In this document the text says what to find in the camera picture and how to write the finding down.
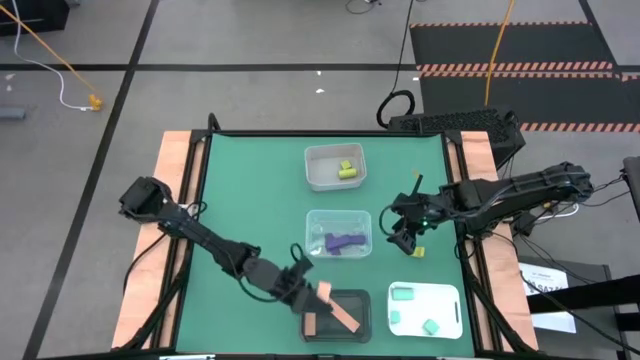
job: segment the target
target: wooden table edge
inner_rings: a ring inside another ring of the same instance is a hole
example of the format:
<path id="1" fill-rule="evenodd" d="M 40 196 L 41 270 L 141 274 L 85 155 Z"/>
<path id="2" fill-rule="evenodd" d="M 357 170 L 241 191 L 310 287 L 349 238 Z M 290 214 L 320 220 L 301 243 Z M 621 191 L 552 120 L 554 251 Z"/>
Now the wooden table edge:
<path id="1" fill-rule="evenodd" d="M 173 194 L 180 192 L 190 137 L 191 131 L 166 131 L 162 139 L 153 176 L 169 185 Z M 458 166 L 455 147 L 452 145 L 453 144 L 449 144 L 448 147 L 449 160 L 454 180 L 457 181 L 460 179 L 460 168 Z M 485 132 L 463 132 L 462 148 L 467 162 L 467 171 L 471 179 L 485 178 L 488 180 L 496 180 L 498 178 L 493 162 L 491 146 L 489 145 L 489 138 Z M 193 166 L 193 174 L 189 183 L 189 201 L 193 201 L 192 199 L 194 198 L 200 169 L 199 162 L 201 159 L 202 147 L 196 151 L 194 158 L 194 162 L 198 164 L 194 164 Z M 511 239 L 511 233 L 507 225 L 498 226 L 495 232 Z M 159 235 L 161 235 L 161 233 L 155 224 L 142 225 L 138 235 L 134 258 L 146 249 Z M 530 346 L 537 348 L 531 314 L 529 313 L 529 306 L 519 275 L 518 259 L 513 247 L 507 244 L 505 239 L 493 236 L 483 241 L 483 248 L 487 259 L 487 270 L 494 303 L 509 324 L 520 334 L 522 339 Z M 176 269 L 182 261 L 183 250 L 184 246 L 181 246 L 176 257 Z M 145 256 L 131 272 L 113 336 L 113 347 L 126 343 L 140 328 L 142 323 L 144 323 L 151 310 L 157 304 L 168 251 L 169 241 L 163 241 L 154 251 Z M 473 258 L 471 265 L 474 272 L 477 272 L 477 263 Z M 176 299 L 174 299 L 165 314 L 163 336 L 160 339 L 160 346 L 169 346 L 170 343 L 170 335 L 176 310 L 175 300 Z M 482 347 L 485 350 L 491 350 L 491 334 L 487 313 L 477 298 L 476 310 Z M 502 342 L 504 349 L 509 350 L 509 346 L 504 339 Z"/>

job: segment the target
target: warning stripe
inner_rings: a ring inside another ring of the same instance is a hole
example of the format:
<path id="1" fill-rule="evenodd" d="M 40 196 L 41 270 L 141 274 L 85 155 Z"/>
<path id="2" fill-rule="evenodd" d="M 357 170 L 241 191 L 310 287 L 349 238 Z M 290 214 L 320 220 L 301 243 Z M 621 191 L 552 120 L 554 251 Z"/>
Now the warning stripe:
<path id="1" fill-rule="evenodd" d="M 622 75 L 622 81 L 629 81 L 629 80 L 638 80 L 640 79 L 640 75 Z"/>
<path id="2" fill-rule="evenodd" d="M 520 131 L 555 131 L 555 132 L 636 132 L 640 133 L 640 124 L 586 124 L 586 123 L 523 123 Z"/>
<path id="3" fill-rule="evenodd" d="M 542 72 L 542 71 L 505 71 L 494 72 L 494 78 L 565 78 L 565 79 L 604 79 L 618 77 L 610 72 Z M 420 77 L 487 77 L 486 71 L 422 71 Z"/>
<path id="4" fill-rule="evenodd" d="M 425 64 L 418 65 L 420 71 L 486 71 L 488 63 L 454 63 L 454 64 Z M 608 61 L 577 61 L 577 62 L 525 62 L 525 63 L 494 63 L 492 71 L 607 71 L 612 70 L 613 64 Z"/>
<path id="5" fill-rule="evenodd" d="M 586 21 L 517 21 L 510 22 L 509 26 L 535 26 L 535 25 L 587 25 Z M 466 23 L 414 23 L 411 28 L 416 27 L 445 27 L 445 26 L 500 26 L 498 22 L 466 22 Z"/>

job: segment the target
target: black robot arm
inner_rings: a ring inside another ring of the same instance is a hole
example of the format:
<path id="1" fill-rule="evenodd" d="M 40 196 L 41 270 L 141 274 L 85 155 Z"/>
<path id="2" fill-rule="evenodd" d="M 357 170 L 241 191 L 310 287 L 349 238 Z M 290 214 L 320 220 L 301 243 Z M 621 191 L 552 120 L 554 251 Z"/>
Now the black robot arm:
<path id="1" fill-rule="evenodd" d="M 565 162 L 503 180 L 463 180 L 440 187 L 438 195 L 429 195 L 418 193 L 420 175 L 411 194 L 400 193 L 385 209 L 400 219 L 393 233 L 383 231 L 389 236 L 387 241 L 409 255 L 415 250 L 416 235 L 449 220 L 463 225 L 465 235 L 483 237 L 501 220 L 546 202 L 584 202 L 593 193 L 590 177 L 581 166 Z"/>
<path id="2" fill-rule="evenodd" d="M 163 182 L 152 177 L 139 177 L 120 198 L 120 213 L 139 223 L 157 222 L 158 228 L 177 238 L 185 238 L 200 245 L 213 255 L 222 271 L 236 280 L 247 281 L 291 307 L 294 313 L 329 313 L 332 308 L 320 300 L 304 279 L 313 267 L 300 251 L 294 256 L 292 268 L 280 270 L 274 263 L 261 259 L 260 248 L 246 243 L 223 239 L 206 226 L 197 222 L 186 209 L 171 198 L 171 190 Z"/>

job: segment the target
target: yellow cable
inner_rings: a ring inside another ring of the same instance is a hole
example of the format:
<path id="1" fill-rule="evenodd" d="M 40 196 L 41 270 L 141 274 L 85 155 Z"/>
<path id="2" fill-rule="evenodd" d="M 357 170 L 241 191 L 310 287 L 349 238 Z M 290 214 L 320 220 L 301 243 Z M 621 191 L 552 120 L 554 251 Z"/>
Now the yellow cable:
<path id="1" fill-rule="evenodd" d="M 73 75 L 75 75 L 78 78 L 78 80 L 82 81 L 82 83 L 84 83 L 89 89 L 91 89 L 91 91 L 93 91 L 94 93 L 98 94 L 98 90 L 96 90 L 96 88 L 94 88 L 91 84 L 89 84 L 89 82 L 87 80 L 85 80 L 82 76 L 80 76 L 80 74 L 78 74 L 76 72 L 76 70 L 71 65 L 69 65 L 68 62 L 66 62 L 62 57 L 60 57 L 60 55 L 58 55 L 55 51 L 53 51 L 53 49 L 51 47 L 49 47 L 49 45 L 47 45 L 47 43 L 44 42 L 44 40 L 42 40 L 38 35 L 36 35 L 36 33 L 33 32 L 33 30 L 31 30 L 31 28 L 29 28 L 22 21 L 20 21 L 20 19 L 15 17 L 11 13 L 11 11 L 7 10 L 3 5 L 0 5 L 0 10 L 2 10 L 5 14 L 7 14 L 7 16 L 9 16 L 11 18 L 11 20 L 16 22 L 17 24 L 20 24 L 20 26 L 22 26 L 23 29 L 27 30 L 31 35 L 33 35 L 33 37 L 36 38 L 36 40 L 38 40 L 38 42 L 42 46 L 44 46 L 45 49 L 47 49 L 51 53 L 51 55 L 55 56 L 55 58 L 58 59 L 58 61 L 63 63 L 69 69 L 69 71 L 71 71 L 73 73 Z M 92 102 L 91 105 L 94 107 L 94 110 L 95 110 L 95 107 L 97 107 L 97 110 L 99 110 L 100 106 L 102 105 L 102 100 L 97 98 L 95 95 L 92 95 L 89 98 L 90 98 L 90 102 Z"/>
<path id="2" fill-rule="evenodd" d="M 491 61 L 489 62 L 489 72 L 487 73 L 487 84 L 484 89 L 484 106 L 487 106 L 489 104 L 489 90 L 491 87 L 491 73 L 493 72 L 493 63 L 496 61 L 496 55 L 498 55 L 498 48 L 500 47 L 500 41 L 502 41 L 504 28 L 507 27 L 507 23 L 509 22 L 509 18 L 511 17 L 513 4 L 515 4 L 515 0 L 509 0 L 509 9 L 507 9 L 507 13 L 504 16 L 502 26 L 500 27 L 500 33 L 498 34 L 498 40 L 496 40 L 496 46 L 494 46 L 493 54 L 491 54 Z"/>

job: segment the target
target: small yellow object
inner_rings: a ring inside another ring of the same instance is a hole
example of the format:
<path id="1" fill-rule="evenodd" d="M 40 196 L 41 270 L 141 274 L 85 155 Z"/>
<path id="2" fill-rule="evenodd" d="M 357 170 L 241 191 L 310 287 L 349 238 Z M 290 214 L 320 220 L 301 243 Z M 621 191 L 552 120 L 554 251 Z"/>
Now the small yellow object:
<path id="1" fill-rule="evenodd" d="M 340 167 L 342 168 L 342 170 L 351 169 L 351 162 L 349 160 L 344 160 L 340 162 Z"/>
<path id="2" fill-rule="evenodd" d="M 424 246 L 416 246 L 416 249 L 411 254 L 412 257 L 423 258 L 424 257 Z"/>
<path id="3" fill-rule="evenodd" d="M 358 169 L 356 168 L 344 169 L 344 170 L 338 171 L 338 177 L 343 180 L 350 179 L 356 176 L 358 176 Z"/>
<path id="4" fill-rule="evenodd" d="M 102 110 L 102 100 L 100 100 L 95 95 L 89 95 L 89 104 L 91 105 L 92 111 L 100 111 Z"/>

